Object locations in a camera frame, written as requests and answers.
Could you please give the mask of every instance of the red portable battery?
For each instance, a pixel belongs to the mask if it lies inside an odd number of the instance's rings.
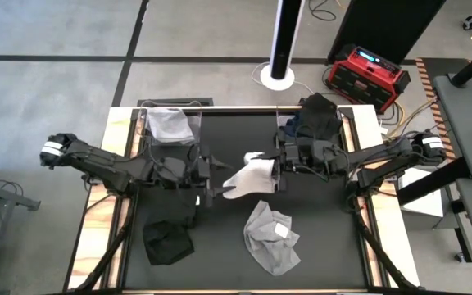
[[[374,105],[378,113],[391,106],[409,82],[406,70],[354,45],[343,47],[325,81],[353,103]]]

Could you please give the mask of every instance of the black support leg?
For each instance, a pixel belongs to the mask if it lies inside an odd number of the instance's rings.
[[[27,197],[20,196],[16,193],[8,192],[8,191],[6,191],[2,188],[0,188],[0,199],[7,200],[7,201],[10,201],[10,202],[15,202],[16,205],[25,206],[25,207],[29,208],[29,210],[31,210],[31,211],[38,210],[39,204],[41,203],[39,201],[35,201],[35,200],[29,199]]]
[[[407,203],[413,202],[428,193],[452,184],[459,178],[469,176],[470,171],[467,167],[467,163],[465,163],[464,157],[457,158],[430,175],[427,175],[423,179],[415,181],[414,183],[407,185],[405,188],[399,189],[397,191],[398,201],[401,206],[406,205]]]
[[[459,227],[455,229],[456,238],[458,239],[458,243],[460,244],[460,248],[462,250],[462,254],[464,255],[465,262],[472,262],[472,249],[471,245],[469,244],[469,239],[467,238],[467,234],[463,227]]]
[[[465,212],[464,203],[462,200],[455,200],[451,202],[451,209],[453,213],[458,214]]]

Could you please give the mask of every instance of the wooden board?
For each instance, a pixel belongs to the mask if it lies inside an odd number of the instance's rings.
[[[382,137],[378,131],[378,121],[376,113],[372,106],[344,106],[352,107],[355,114],[356,130],[361,148],[368,148],[382,143]],[[200,107],[188,107],[188,109],[198,109]],[[259,107],[201,107],[209,110],[238,110],[238,109],[278,109],[278,110],[296,110],[299,107],[275,107],[275,106],[259,106]],[[107,119],[107,127],[103,136],[102,148],[115,152],[120,155],[125,154],[125,147],[129,133],[130,120],[132,115],[132,107],[113,107],[109,112]],[[133,147],[130,155],[134,156],[138,151],[139,136],[134,137]],[[384,185],[382,192],[394,194],[394,186]],[[92,187],[88,205],[102,199],[107,195],[103,186]],[[413,284],[418,285],[418,276],[416,274],[415,263],[411,253],[411,247],[407,238],[405,225],[403,224],[400,206],[395,197],[388,197],[382,194],[372,197],[374,205],[374,213],[376,215],[376,222],[379,228],[379,235],[382,240],[383,249],[397,266],[397,268],[407,277]],[[103,253],[106,251],[109,234],[111,231],[112,213],[116,205],[116,198],[109,197],[101,202],[89,212],[85,214],[83,228],[80,233],[79,244],[75,255],[74,265],[71,270],[70,281],[68,289],[76,288],[86,279],[87,275],[93,270],[98,263]],[[128,202],[123,202],[121,205],[120,225],[125,218]],[[116,278],[119,271],[120,252],[122,247],[116,253],[111,263],[111,273],[109,277],[109,287],[116,286]],[[368,251],[371,264],[371,271],[374,276],[376,285],[381,285],[381,278],[376,261],[376,256],[372,250]],[[271,290],[271,292],[279,293],[278,290]],[[300,293],[301,291],[286,290],[291,293]],[[318,292],[328,292],[337,290],[318,290]],[[183,291],[157,291],[158,293],[183,293]],[[224,290],[223,293],[237,293],[236,290]]]
[[[103,135],[102,149],[120,155],[125,154],[131,114],[132,108],[130,107],[111,108]],[[92,206],[106,195],[107,191],[102,185],[93,186],[88,197],[87,207]],[[115,205],[116,197],[110,196],[85,213],[68,289],[76,288],[82,284],[107,250]]]
[[[354,116],[360,148],[370,148],[384,142],[379,132],[373,106],[354,106]],[[396,190],[394,185],[384,182],[380,192],[394,195]],[[406,226],[403,222],[402,211],[400,210],[400,203],[396,197],[382,193],[371,197],[382,248],[406,279],[415,286],[420,286],[415,260],[407,237]],[[397,288],[392,278],[391,287]]]

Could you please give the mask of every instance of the gray cloth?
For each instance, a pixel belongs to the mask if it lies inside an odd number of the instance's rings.
[[[187,116],[180,109],[149,107],[147,121],[153,138],[159,143],[186,144],[194,141]]]
[[[285,238],[275,232],[277,223],[289,229]],[[300,262],[293,250],[300,236],[290,229],[291,217],[271,211],[269,203],[260,201],[243,230],[248,251],[272,275],[283,275]]]

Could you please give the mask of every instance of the gray carpet floor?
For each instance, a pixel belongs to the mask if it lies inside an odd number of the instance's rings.
[[[124,56],[141,0],[0,0],[0,54]],[[275,0],[151,0],[137,56],[267,57]],[[326,57],[344,10],[329,1],[338,19],[303,14],[295,57]],[[470,32],[461,21],[472,1],[450,0],[408,58],[472,58]],[[20,183],[39,211],[18,208],[0,250],[0,289],[12,294],[60,291],[66,276],[85,191],[80,173],[39,166],[39,151],[57,132],[99,145],[120,76],[120,62],[0,61],[0,179]],[[251,80],[253,64],[132,65],[121,106],[139,99],[213,98],[216,105],[289,105],[309,93],[300,84],[281,93]],[[398,101],[407,113],[425,102],[415,66]],[[327,93],[323,66],[293,65],[297,80]],[[328,98],[345,104],[343,98]],[[429,110],[408,129],[434,125]],[[459,246],[452,230],[410,232],[420,281],[426,288],[472,293],[472,264],[452,260]]]

